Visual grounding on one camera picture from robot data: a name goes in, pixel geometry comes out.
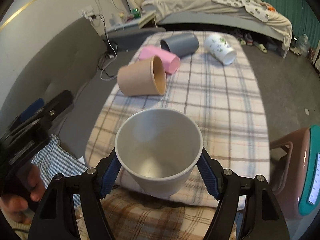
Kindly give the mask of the pink stool teal seat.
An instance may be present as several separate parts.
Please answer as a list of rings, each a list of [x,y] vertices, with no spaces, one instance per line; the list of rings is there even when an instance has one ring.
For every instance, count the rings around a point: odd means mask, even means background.
[[[302,219],[319,205],[308,202],[316,157],[319,153],[319,126],[312,125],[291,132],[270,143],[270,149],[285,151],[278,162],[273,191],[287,219]]]

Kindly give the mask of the pink faceted cup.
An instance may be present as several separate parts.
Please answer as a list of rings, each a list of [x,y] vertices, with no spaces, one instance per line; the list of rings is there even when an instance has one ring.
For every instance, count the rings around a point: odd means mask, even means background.
[[[174,74],[174,72],[176,72],[176,70],[178,70],[181,65],[180,58],[176,54],[173,54],[156,46],[143,47],[138,56],[138,59],[146,60],[153,56],[157,56],[161,59],[165,72],[169,75]]]

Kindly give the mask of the light grey plastic cup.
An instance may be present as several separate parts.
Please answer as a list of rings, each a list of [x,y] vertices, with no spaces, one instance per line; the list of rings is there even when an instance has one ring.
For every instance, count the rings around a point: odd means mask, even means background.
[[[176,194],[187,181],[203,149],[198,125],[186,114],[151,108],[129,117],[114,143],[122,167],[149,195]]]

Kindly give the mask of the white nightstand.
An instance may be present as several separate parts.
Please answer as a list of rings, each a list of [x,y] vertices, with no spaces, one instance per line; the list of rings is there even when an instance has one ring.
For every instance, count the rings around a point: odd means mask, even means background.
[[[118,30],[126,30],[126,29],[141,29],[148,23],[152,22],[156,24],[156,11],[148,11],[141,18],[136,18],[126,23],[117,23],[114,26],[106,29],[106,32],[113,32]]]

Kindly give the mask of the patterned baby mat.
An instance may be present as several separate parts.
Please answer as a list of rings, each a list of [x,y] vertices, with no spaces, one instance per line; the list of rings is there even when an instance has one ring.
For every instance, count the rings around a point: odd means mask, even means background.
[[[244,7],[246,12],[257,18],[261,22],[266,23],[269,20],[269,13],[265,6],[256,3],[253,0],[211,0],[234,8]]]

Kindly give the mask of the white cactus print cup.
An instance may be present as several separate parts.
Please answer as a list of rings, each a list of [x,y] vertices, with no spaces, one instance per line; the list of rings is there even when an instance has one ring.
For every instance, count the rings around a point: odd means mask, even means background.
[[[235,49],[220,34],[213,33],[208,36],[204,42],[204,47],[224,66],[232,64],[236,59]]]

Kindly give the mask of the wall power outlet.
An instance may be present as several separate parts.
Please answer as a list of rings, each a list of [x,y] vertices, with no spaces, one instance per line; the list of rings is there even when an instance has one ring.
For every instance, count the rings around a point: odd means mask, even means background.
[[[84,17],[87,20],[91,20],[92,16],[95,15],[93,7],[91,5],[79,9],[78,13],[81,17]]]

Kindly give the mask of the brown paper cup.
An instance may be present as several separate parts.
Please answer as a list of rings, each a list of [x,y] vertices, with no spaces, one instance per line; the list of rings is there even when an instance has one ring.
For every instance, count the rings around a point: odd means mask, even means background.
[[[117,83],[125,96],[163,96],[167,88],[165,69],[157,56],[121,67]]]

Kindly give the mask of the green slipper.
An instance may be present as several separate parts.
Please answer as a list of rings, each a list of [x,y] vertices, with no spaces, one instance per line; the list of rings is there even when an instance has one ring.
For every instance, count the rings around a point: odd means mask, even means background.
[[[253,42],[253,45],[256,46],[260,51],[262,51],[263,53],[267,53],[267,49],[265,48],[265,46],[261,43],[258,43],[258,42]]]

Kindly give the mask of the plaid blanket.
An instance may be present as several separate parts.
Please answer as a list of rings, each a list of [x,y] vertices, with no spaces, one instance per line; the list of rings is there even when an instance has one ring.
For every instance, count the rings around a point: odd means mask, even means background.
[[[222,65],[204,48],[208,31],[195,33],[200,45],[181,59],[168,76],[163,96],[126,97],[114,86],[96,120],[86,146],[85,159],[98,164],[114,147],[116,132],[131,115],[149,108],[172,108],[199,126],[204,148],[237,175],[270,177],[270,150],[266,115],[253,69],[238,40],[223,38],[236,51],[236,59]]]

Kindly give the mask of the green soda can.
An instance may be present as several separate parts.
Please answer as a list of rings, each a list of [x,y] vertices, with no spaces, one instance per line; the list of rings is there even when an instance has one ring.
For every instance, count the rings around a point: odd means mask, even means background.
[[[138,8],[132,9],[131,12],[132,12],[132,15],[133,15],[134,19],[141,18],[141,13],[140,13],[140,10]]]

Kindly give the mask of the green curtain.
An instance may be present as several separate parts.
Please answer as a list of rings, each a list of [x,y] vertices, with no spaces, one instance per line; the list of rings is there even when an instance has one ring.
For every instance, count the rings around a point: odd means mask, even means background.
[[[306,0],[262,0],[275,7],[276,11],[292,23],[295,36],[307,35],[313,48],[319,42],[319,20]]]

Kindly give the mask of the smartphone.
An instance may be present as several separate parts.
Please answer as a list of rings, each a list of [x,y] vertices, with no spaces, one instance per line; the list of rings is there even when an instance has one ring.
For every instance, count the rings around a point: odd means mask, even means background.
[[[312,181],[312,186],[311,186],[311,191],[309,194],[308,202],[311,203],[312,205],[315,205],[317,202],[318,194],[319,194],[319,160],[320,156],[319,153],[317,154],[316,157],[316,165],[314,168],[314,174],[313,174],[313,181]]]

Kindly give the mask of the water jug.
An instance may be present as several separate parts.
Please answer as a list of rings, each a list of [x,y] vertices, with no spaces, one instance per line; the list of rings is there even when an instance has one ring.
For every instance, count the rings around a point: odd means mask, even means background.
[[[298,48],[300,55],[304,57],[307,56],[310,49],[310,42],[306,34],[300,35],[298,37],[296,47]]]

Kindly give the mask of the blue gingham cloth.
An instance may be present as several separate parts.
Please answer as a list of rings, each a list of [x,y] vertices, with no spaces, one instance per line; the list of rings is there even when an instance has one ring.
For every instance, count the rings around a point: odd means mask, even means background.
[[[50,135],[49,143],[31,160],[31,163],[39,168],[45,188],[57,173],[72,177],[81,175],[87,170],[87,166],[66,152],[60,143],[58,136]]]

